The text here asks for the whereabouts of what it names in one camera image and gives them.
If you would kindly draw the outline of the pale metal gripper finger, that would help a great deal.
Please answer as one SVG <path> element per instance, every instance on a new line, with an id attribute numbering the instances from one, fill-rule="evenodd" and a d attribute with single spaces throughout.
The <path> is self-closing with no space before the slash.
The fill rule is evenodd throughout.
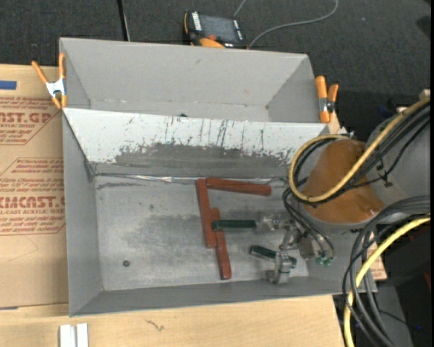
<path id="1" fill-rule="evenodd" d="M 257 217 L 256 234 L 270 234 L 275 232 L 290 231 L 291 221 L 280 213 L 263 213 Z"/>
<path id="2" fill-rule="evenodd" d="M 270 261 L 274 269 L 266 272 L 266 278 L 271 283 L 287 284 L 291 270 L 297 266 L 297 259 L 285 252 L 275 252 L 270 256 Z"/>

